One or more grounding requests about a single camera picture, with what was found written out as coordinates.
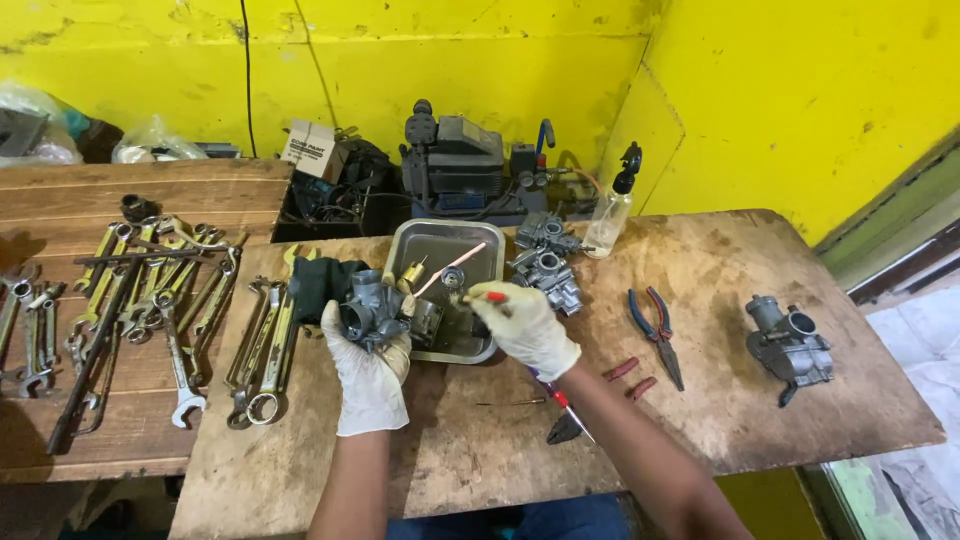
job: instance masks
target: carburetor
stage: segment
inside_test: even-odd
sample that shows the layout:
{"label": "carburetor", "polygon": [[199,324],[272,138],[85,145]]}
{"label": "carburetor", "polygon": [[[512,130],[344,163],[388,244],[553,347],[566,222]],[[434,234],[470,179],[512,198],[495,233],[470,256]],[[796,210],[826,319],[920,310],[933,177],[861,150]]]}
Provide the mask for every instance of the carburetor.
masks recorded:
{"label": "carburetor", "polygon": [[528,215],[516,230],[514,243],[524,251],[509,262],[511,281],[543,291],[550,306],[566,316],[579,311],[580,287],[566,257],[579,251],[583,240],[564,230],[564,221],[550,212]]}
{"label": "carburetor", "polygon": [[347,301],[340,304],[340,327],[344,337],[358,342],[369,353],[373,345],[408,331],[411,338],[430,347],[444,309],[417,298],[413,314],[404,315],[401,308],[411,295],[382,281],[381,270],[360,270],[350,274],[352,291],[347,293]]}
{"label": "carburetor", "polygon": [[781,408],[799,388],[833,380],[830,344],[817,333],[813,319],[796,306],[789,306],[784,315],[773,296],[755,294],[746,309],[760,329],[747,336],[747,350],[787,383],[780,394]]}

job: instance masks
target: clear bottle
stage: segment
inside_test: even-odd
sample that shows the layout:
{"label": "clear bottle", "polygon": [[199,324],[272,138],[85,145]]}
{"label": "clear bottle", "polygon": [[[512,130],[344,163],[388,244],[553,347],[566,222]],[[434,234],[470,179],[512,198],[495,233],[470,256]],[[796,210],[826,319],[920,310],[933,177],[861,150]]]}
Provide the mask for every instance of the clear bottle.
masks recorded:
{"label": "clear bottle", "polygon": [[606,258],[613,251],[613,243],[623,231],[623,224],[630,216],[634,203],[631,190],[634,188],[635,174],[639,171],[642,154],[634,142],[623,155],[623,170],[616,174],[610,185],[597,201],[597,208],[590,218],[583,247],[593,248],[586,251],[593,258]]}

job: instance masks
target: wooden workbench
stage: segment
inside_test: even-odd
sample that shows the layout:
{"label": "wooden workbench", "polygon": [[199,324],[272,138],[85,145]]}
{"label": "wooden workbench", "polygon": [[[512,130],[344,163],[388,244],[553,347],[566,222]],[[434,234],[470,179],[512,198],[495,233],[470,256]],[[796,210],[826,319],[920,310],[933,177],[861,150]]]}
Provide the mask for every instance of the wooden workbench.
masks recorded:
{"label": "wooden workbench", "polygon": [[[92,254],[107,224],[122,221],[120,198],[138,193],[190,224],[206,222],[233,239],[250,232],[247,246],[270,241],[290,165],[274,160],[204,160],[133,165],[69,165],[0,169],[0,269],[29,259],[41,280],[69,283],[58,311],[60,393],[49,399],[16,397],[12,384],[0,398],[0,481],[182,474],[197,430],[170,422],[176,386],[162,339],[120,348],[103,425],[78,437],[69,453],[51,458],[46,440],[73,387],[69,355],[61,343],[68,323],[86,299],[71,292],[83,273],[75,257]],[[212,340],[215,357],[220,337]],[[22,325],[17,322],[5,369],[23,365]],[[196,427],[200,414],[190,420]]]}
{"label": "wooden workbench", "polygon": [[[582,233],[585,225],[574,229]],[[378,237],[304,246],[378,267],[390,242]],[[238,282],[258,274],[282,276],[285,248],[248,250]],[[660,383],[637,406],[717,475],[945,440],[936,417],[847,295],[790,224],[771,211],[633,218],[611,257],[572,261],[586,306],[562,320],[583,346],[581,361],[600,372],[638,356],[640,366],[627,382],[656,375]],[[628,314],[627,289],[646,285],[670,307],[683,393],[670,384]],[[744,346],[756,329],[744,311],[754,293],[775,295],[784,310],[799,305],[833,344],[836,380],[801,389],[786,409],[777,407],[784,384]],[[253,299],[237,287],[215,380],[241,341]],[[623,489],[603,452],[585,437],[544,443],[559,415],[556,405],[475,405],[541,393],[512,359],[494,357],[476,366],[414,362],[404,386],[411,422],[392,437],[392,514],[441,514]],[[321,339],[300,337],[287,398],[288,409],[275,424],[233,431],[225,422],[231,399],[224,388],[213,388],[171,538],[306,530],[324,486],[340,408],[340,384]]]}

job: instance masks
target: black cloth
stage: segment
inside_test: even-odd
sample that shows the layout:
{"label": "black cloth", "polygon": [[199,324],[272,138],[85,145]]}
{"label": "black cloth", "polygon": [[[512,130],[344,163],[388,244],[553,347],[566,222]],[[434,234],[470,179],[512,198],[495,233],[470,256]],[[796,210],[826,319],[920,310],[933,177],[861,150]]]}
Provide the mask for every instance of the black cloth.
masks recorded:
{"label": "black cloth", "polygon": [[302,325],[320,325],[320,316],[330,300],[342,304],[350,291],[350,274],[369,270],[362,260],[341,262],[336,258],[320,257],[294,259],[294,274],[290,278],[290,294],[296,300],[294,322]]}

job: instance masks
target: plastic bag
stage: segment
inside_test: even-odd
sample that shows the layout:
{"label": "plastic bag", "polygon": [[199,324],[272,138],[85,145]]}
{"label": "plastic bag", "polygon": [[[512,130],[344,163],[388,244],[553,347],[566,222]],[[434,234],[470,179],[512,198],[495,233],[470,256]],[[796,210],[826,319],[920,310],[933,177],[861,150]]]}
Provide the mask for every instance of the plastic bag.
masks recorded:
{"label": "plastic bag", "polygon": [[40,142],[30,154],[21,158],[0,158],[0,167],[68,165],[84,162],[84,157],[77,151],[77,143],[67,132],[71,124],[77,123],[71,122],[67,112],[43,90],[7,79],[0,83],[0,109],[16,110],[33,116],[46,116],[48,119]]}
{"label": "plastic bag", "polygon": [[206,160],[207,155],[196,144],[169,133],[159,114],[150,122],[123,135],[113,148],[114,163],[143,163],[169,160]]}

